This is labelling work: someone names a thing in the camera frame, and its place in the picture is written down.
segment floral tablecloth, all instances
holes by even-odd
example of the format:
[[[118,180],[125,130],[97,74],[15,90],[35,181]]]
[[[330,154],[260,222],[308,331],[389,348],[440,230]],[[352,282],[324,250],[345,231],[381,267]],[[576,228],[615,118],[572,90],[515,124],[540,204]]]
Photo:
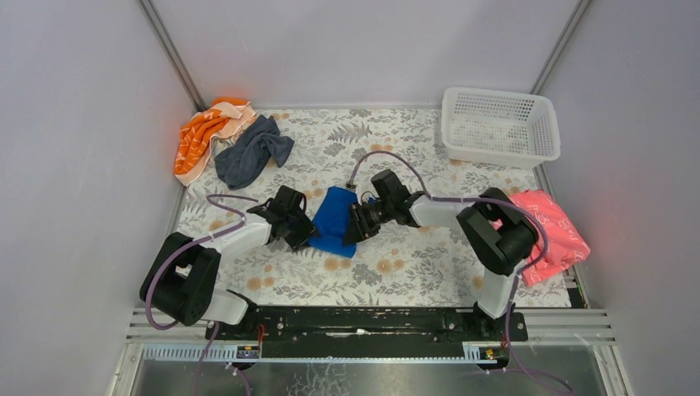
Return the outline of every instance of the floral tablecloth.
[[[441,196],[474,196],[488,186],[507,193],[537,188],[531,171],[447,158],[439,135],[439,110],[279,110],[273,116],[283,135],[296,144],[279,168],[268,164],[249,187],[229,191],[216,177],[213,157],[202,176],[187,188],[177,230],[190,236],[238,221],[237,216],[210,206],[210,193],[251,196],[261,202],[284,184],[308,197],[314,218],[330,186],[344,186],[358,158],[376,149],[401,155]],[[218,153],[228,142],[215,145]],[[415,177],[386,155],[363,164],[357,181],[390,168],[411,191]],[[247,209],[249,202],[228,205]],[[379,235],[357,247],[346,259],[311,247],[293,253],[283,241],[222,257],[217,286],[238,291],[258,304],[470,306],[478,297],[484,267],[463,233],[456,229],[411,229],[385,224]],[[532,288],[521,286],[516,303],[530,307],[569,307],[562,276]]]

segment perforated basket bottom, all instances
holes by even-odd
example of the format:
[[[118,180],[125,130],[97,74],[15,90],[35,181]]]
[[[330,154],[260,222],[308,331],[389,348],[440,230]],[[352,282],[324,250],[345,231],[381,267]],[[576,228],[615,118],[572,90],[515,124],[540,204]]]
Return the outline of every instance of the perforated basket bottom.
[[[496,153],[531,153],[530,134],[522,123],[508,121],[452,120],[450,144],[464,149]]]

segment white wall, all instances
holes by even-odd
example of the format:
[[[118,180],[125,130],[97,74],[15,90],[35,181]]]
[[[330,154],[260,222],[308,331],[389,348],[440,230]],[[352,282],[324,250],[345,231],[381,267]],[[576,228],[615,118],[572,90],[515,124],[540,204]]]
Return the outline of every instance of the white wall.
[[[136,1],[3,2],[0,394],[104,394],[192,105]]]
[[[697,0],[595,2],[544,91],[556,195],[641,396],[700,388],[698,37]]]
[[[576,0],[155,0],[206,101],[437,105],[528,92]]]

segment towel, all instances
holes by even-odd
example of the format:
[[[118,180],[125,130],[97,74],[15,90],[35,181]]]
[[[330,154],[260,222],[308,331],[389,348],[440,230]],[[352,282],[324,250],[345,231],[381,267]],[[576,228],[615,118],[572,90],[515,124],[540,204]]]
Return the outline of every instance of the towel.
[[[209,110],[193,115],[180,129],[175,177],[189,186],[204,172],[212,139],[235,139],[254,116],[248,101],[234,97],[218,97]]]
[[[343,237],[350,225],[350,204],[355,202],[357,195],[354,192],[330,187],[313,220],[321,236],[309,238],[309,245],[324,252],[352,258],[357,245],[343,246]]]
[[[275,158],[282,167],[289,158],[294,140],[280,136],[277,122],[259,116],[229,147],[214,157],[216,176],[231,190],[244,188],[260,176],[270,161]]]
[[[582,262],[590,254],[590,247],[574,228],[566,213],[542,190],[524,191],[509,197],[517,206],[527,210],[542,223],[549,237],[549,251],[542,261],[523,273],[523,283],[535,285]],[[542,236],[532,248],[530,261],[542,251]]]

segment cloth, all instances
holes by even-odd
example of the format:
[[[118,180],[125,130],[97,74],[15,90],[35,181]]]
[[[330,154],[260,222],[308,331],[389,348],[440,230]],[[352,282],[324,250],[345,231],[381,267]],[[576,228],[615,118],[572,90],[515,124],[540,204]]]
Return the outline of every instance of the cloth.
[[[350,225],[350,204],[357,202],[354,192],[340,187],[330,187],[316,216],[312,220],[321,232],[320,237],[311,237],[309,245],[324,252],[352,258],[357,245],[343,246],[343,237]]]
[[[523,273],[527,286],[535,285],[547,278],[582,262],[590,254],[589,245],[581,238],[571,220],[555,201],[542,190],[524,191],[509,197],[517,206],[527,210],[542,223],[549,237],[549,251],[546,256]],[[530,261],[542,251],[542,236],[532,249]]]
[[[261,115],[233,147],[214,157],[216,176],[231,190],[247,187],[260,176],[270,158],[275,158],[277,166],[282,167],[293,146],[294,140],[280,136],[280,129],[272,117]]]
[[[204,172],[212,139],[235,139],[254,116],[248,101],[234,97],[218,97],[209,110],[193,115],[180,129],[175,177],[189,186]]]

